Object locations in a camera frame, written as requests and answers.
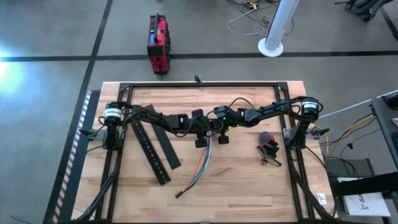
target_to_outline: black floor stripe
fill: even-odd
[[[96,60],[147,60],[148,55],[104,55],[97,56]]]
[[[396,41],[398,41],[398,31],[397,31],[396,27],[394,26],[394,24],[392,23],[390,17],[388,16],[386,10],[383,7],[381,7],[379,10],[380,10],[384,20],[386,21],[388,27],[390,28],[392,35],[394,36]]]
[[[65,142],[65,147],[63,148],[61,162],[60,162],[60,165],[58,167],[57,177],[55,178],[52,194],[50,196],[49,205],[53,204],[58,199],[59,189],[61,188],[61,185],[62,185],[62,182],[63,182],[63,174],[62,174],[62,172],[65,172],[65,168],[66,168],[67,163],[68,163],[67,157],[69,157],[69,154],[70,154],[70,151],[71,151],[71,148],[72,148],[73,139],[75,137],[75,132],[76,132],[76,127],[77,127],[79,119],[80,119],[81,109],[83,107],[83,102],[84,102],[84,100],[86,98],[86,92],[87,92],[88,84],[90,82],[91,74],[92,74],[93,69],[94,69],[95,57],[97,56],[98,51],[100,49],[102,36],[104,34],[106,22],[108,21],[108,17],[109,17],[109,13],[111,11],[112,3],[113,3],[113,0],[108,0],[108,2],[106,3],[106,6],[105,6],[105,10],[104,10],[104,14],[103,14],[103,17],[102,17],[101,25],[99,26],[97,37],[95,39],[95,43],[94,43],[94,47],[93,47],[93,51],[92,51],[91,56],[90,56],[90,61],[88,62],[86,73],[85,73],[85,76],[83,78],[83,82],[82,82],[81,87],[80,87],[80,92],[79,92],[79,95],[78,95],[78,98],[77,98],[75,111],[73,112],[72,121],[70,123],[67,140]],[[47,212],[45,214],[44,223],[50,223],[51,220],[52,220],[52,214],[47,209]]]
[[[70,62],[90,59],[91,56],[0,57],[0,62]]]
[[[398,55],[398,50],[355,51],[355,52],[285,52],[284,57],[360,57]],[[214,54],[172,54],[171,59],[211,59],[211,58],[265,58],[260,53],[214,53]],[[65,57],[4,57],[0,62],[51,62],[51,61],[97,61],[106,60],[147,60],[147,55],[100,55]]]

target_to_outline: colorful wires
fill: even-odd
[[[344,136],[345,134],[347,134],[352,128],[355,128],[355,127],[357,127],[358,125],[360,125],[360,124],[362,124],[362,123],[364,123],[364,122],[366,122],[366,121],[369,121],[369,120],[372,119],[372,118],[374,118],[374,115],[370,115],[370,116],[368,116],[368,117],[362,119],[361,121],[355,122],[353,125],[351,125],[350,127],[348,127],[345,131],[343,131],[343,133],[341,134],[341,136],[340,136],[340,137],[338,138],[338,140],[336,141],[336,144],[335,144],[333,150],[332,150],[331,152],[329,152],[328,155],[332,154],[332,153],[337,149],[337,146],[338,146],[338,143],[339,143],[340,139],[342,139],[343,136]]]
[[[315,125],[315,127],[318,128],[319,130],[322,130],[322,128],[320,128],[319,126]],[[326,142],[329,142],[328,133],[325,133],[324,136],[325,136]],[[329,155],[329,144],[326,145],[326,154]]]
[[[213,137],[212,132],[210,132],[210,136],[207,141],[207,147],[203,150],[203,152],[200,156],[198,166],[195,170],[195,173],[193,174],[191,181],[177,195],[175,195],[175,198],[179,198],[187,190],[191,189],[198,182],[199,178],[205,172],[205,169],[210,160],[211,145],[212,145],[211,140],[213,139],[212,137]]]

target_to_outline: white label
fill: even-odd
[[[116,117],[118,117],[118,118],[122,118],[122,115],[121,115],[121,114],[115,113],[115,112],[106,113],[105,116],[106,116],[106,117],[108,117],[108,116],[116,116]]]
[[[109,112],[122,113],[122,111],[120,109],[117,109],[117,108],[109,108],[109,109],[105,110],[105,113],[109,113]]]
[[[105,117],[107,116],[116,116],[118,118],[122,118],[122,111],[117,108],[109,108],[105,110]]]
[[[303,107],[304,108],[317,108],[318,107],[318,103],[314,103],[314,102],[303,102]]]
[[[326,205],[326,196],[324,193],[318,193],[318,202],[321,205]]]

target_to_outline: white paper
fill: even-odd
[[[326,202],[326,196],[324,193],[318,193],[318,201],[319,204],[321,205],[327,205],[328,203]]]
[[[351,181],[358,178],[339,177],[337,180]],[[389,217],[390,211],[381,193],[343,196],[347,215]]]

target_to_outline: cable bundle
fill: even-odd
[[[198,182],[199,178],[203,175],[203,173],[205,172],[205,169],[209,163],[210,160],[210,155],[211,155],[211,140],[213,135],[210,132],[210,136],[208,138],[207,141],[207,147],[203,150],[200,159],[199,159],[199,163],[198,166],[195,170],[195,173],[191,179],[191,181],[184,187],[184,189],[182,189],[177,195],[175,195],[175,198],[179,198],[182,194],[184,194],[187,190],[191,189],[196,182]]]

